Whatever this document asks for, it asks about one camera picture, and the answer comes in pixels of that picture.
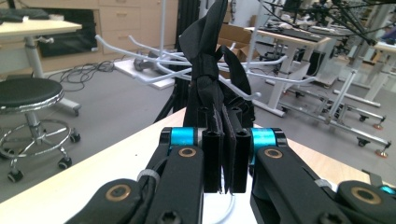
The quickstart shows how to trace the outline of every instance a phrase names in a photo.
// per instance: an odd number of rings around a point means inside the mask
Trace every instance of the drawer handle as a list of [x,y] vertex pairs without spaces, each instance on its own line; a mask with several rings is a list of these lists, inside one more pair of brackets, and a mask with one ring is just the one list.
[[126,17],[126,15],[128,15],[126,12],[117,12],[117,16]]

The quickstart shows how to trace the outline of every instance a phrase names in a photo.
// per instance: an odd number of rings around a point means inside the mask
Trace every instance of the black stool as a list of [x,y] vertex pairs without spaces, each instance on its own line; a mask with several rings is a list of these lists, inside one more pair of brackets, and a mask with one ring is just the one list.
[[79,134],[63,121],[39,120],[35,114],[35,110],[55,105],[63,97],[62,85],[48,79],[16,78],[0,82],[0,115],[24,113],[27,120],[0,139],[0,154],[11,159],[8,179],[12,182],[23,178],[17,168],[18,158],[37,156],[58,148],[64,156],[58,166],[66,169],[72,165],[62,144],[67,138],[72,142],[79,141]]

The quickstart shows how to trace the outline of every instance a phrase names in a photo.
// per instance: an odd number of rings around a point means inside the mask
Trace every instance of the desk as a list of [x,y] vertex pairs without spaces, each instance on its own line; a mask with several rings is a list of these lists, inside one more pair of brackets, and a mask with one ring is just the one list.
[[381,104],[374,102],[374,98],[378,94],[379,90],[381,90],[382,86],[388,79],[390,74],[390,70],[393,65],[396,63],[396,46],[389,45],[384,42],[378,42],[373,46],[374,49],[380,50],[382,52],[381,58],[376,62],[372,71],[369,74],[369,78],[373,79],[372,84],[369,86],[369,91],[366,93],[364,97],[355,96],[352,94],[345,94],[345,97],[350,98],[352,100],[356,100],[367,105],[373,105],[376,107],[380,107]]
[[[254,28],[250,27],[250,28],[246,28],[246,30],[253,32]],[[306,72],[308,71],[310,65],[309,59],[311,58],[313,50],[318,46],[331,40],[329,37],[324,37],[319,42],[313,42],[287,35],[265,32],[262,30],[258,30],[257,34],[263,36],[270,36],[274,39],[277,39],[278,42],[288,46],[288,49],[285,53],[288,56],[288,59],[286,59],[282,63],[278,76],[283,78],[294,79],[294,80],[301,80],[303,79],[304,76],[306,76]],[[291,70],[293,64],[296,63],[293,61],[293,56],[297,48],[303,48],[303,47],[305,47],[305,52],[301,63],[298,65],[298,69],[293,71],[291,74],[289,74],[289,71]],[[276,106],[279,103],[280,95],[282,94],[282,92],[286,91],[290,86],[291,84],[289,83],[286,84],[283,82],[276,82],[274,89],[271,92],[270,100],[267,105],[256,100],[253,101],[253,104],[273,114],[283,117],[284,112],[276,109]]]
[[[0,25],[0,39],[24,38],[24,49],[2,49],[0,47],[0,73],[32,67],[35,77],[44,77],[40,58],[35,46],[34,37],[37,35],[54,35],[75,32],[81,25],[68,21],[24,21],[21,23],[4,22]],[[80,104],[65,98],[60,102],[72,108],[76,115]]]
[[[105,183],[118,178],[136,179],[158,146],[162,128],[180,127],[184,112],[184,109],[180,110],[0,203],[0,223],[64,223]],[[318,175],[334,184],[349,179],[369,183],[369,176],[359,170],[291,140],[289,145]],[[255,223],[249,204],[250,194],[236,194],[235,197],[234,212],[227,223]]]

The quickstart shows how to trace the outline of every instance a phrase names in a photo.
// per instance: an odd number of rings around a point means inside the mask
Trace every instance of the black fabric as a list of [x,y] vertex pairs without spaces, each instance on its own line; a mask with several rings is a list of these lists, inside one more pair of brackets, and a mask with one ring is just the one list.
[[62,85],[44,78],[15,78],[0,82],[0,107],[44,102],[62,92]]
[[192,64],[191,91],[183,126],[199,127],[198,109],[214,108],[213,114],[221,114],[225,105],[238,106],[243,110],[243,127],[252,127],[254,110],[251,102],[243,100],[227,86],[219,82],[217,61],[224,55],[230,67],[231,82],[247,94],[251,94],[245,70],[237,57],[222,46],[216,50],[219,30],[227,8],[227,0],[217,0],[206,16],[194,22],[179,38],[185,57]]

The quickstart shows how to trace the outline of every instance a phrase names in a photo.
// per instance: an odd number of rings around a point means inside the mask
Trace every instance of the floor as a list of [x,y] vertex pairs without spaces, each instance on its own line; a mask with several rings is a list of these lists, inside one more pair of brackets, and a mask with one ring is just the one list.
[[[342,64],[337,63],[336,66],[341,66],[342,69],[347,70],[347,67]],[[365,72],[369,68],[370,65],[364,65],[360,73],[366,74]],[[66,98],[82,104],[78,117],[72,110],[59,105],[38,112],[38,116],[42,119],[61,119],[78,130],[81,141],[78,143],[67,141],[64,145],[74,164],[150,125],[156,119],[173,90],[173,88],[167,88],[158,91],[150,86],[141,85],[136,80],[118,71],[111,71],[111,69],[109,71],[102,70],[102,72],[94,73],[89,81],[85,82],[85,87],[82,90],[68,91],[65,94]],[[257,77],[250,77],[250,83],[253,91],[262,93],[259,101],[266,103],[273,86],[267,84],[264,79]],[[342,82],[335,81],[330,88],[323,88],[315,84],[308,84],[301,88],[335,98],[336,95],[332,93],[332,90],[340,90],[342,85]],[[81,87],[80,84],[64,84],[66,90],[77,90]],[[366,91],[352,86],[349,92],[364,95]],[[346,114],[346,124],[395,142],[395,134],[392,134],[396,131],[395,96],[395,92],[382,89],[376,97],[376,100],[381,103],[380,108],[345,99],[345,103],[378,115],[387,115],[387,119],[382,124],[384,130],[379,131],[373,128],[372,125],[376,124],[377,120],[367,119],[360,122],[360,116],[354,113]],[[294,94],[289,92],[285,93],[281,100],[297,104],[306,110],[315,109],[319,104],[318,100],[309,97],[296,98]],[[375,155],[376,149],[382,149],[380,145],[372,143],[365,147],[359,147],[355,135],[329,127],[325,123],[315,121],[302,113],[289,111],[284,118],[280,118],[259,108],[256,108],[255,111],[258,125],[281,128],[289,139],[357,169],[364,169],[381,175],[385,181],[396,185],[395,146],[391,146],[387,150],[389,157],[383,159]],[[23,115],[1,116],[1,132],[6,132],[10,127],[20,124],[23,120]],[[60,173],[61,170],[57,166],[60,158],[60,153],[54,150],[39,157],[21,159],[18,166],[24,172],[24,178],[18,183],[11,183],[7,180],[9,161],[0,160],[0,202],[29,189],[52,175]]]

